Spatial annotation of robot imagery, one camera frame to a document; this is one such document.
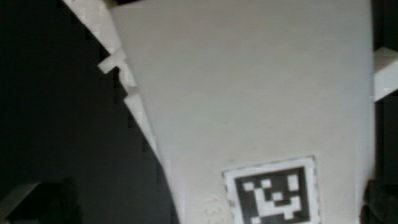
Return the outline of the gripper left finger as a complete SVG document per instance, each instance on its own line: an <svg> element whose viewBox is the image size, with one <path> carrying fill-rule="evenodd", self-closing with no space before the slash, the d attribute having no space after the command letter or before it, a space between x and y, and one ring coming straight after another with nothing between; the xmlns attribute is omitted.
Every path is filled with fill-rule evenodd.
<svg viewBox="0 0 398 224"><path fill-rule="evenodd" d="M0 200L0 224L79 224L72 179L19 185Z"/></svg>

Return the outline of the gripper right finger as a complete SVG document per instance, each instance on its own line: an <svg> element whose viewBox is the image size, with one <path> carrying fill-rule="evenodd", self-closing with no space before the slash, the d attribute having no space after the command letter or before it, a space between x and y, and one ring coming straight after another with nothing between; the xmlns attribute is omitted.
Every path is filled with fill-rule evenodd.
<svg viewBox="0 0 398 224"><path fill-rule="evenodd" d="M371 180L364 191L360 224L398 224L398 185Z"/></svg>

